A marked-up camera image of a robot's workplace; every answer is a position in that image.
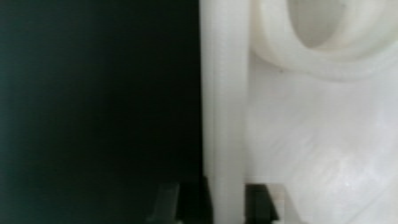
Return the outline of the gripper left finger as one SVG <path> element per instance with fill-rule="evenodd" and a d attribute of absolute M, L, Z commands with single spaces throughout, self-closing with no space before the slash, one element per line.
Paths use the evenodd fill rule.
<path fill-rule="evenodd" d="M 159 185 L 147 224 L 204 224 L 196 182 Z"/>

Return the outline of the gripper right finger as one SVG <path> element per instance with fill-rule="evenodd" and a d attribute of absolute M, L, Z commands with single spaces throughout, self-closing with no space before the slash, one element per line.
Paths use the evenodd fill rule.
<path fill-rule="evenodd" d="M 271 224 L 278 220 L 269 191 L 264 185 L 244 185 L 244 224 Z"/>

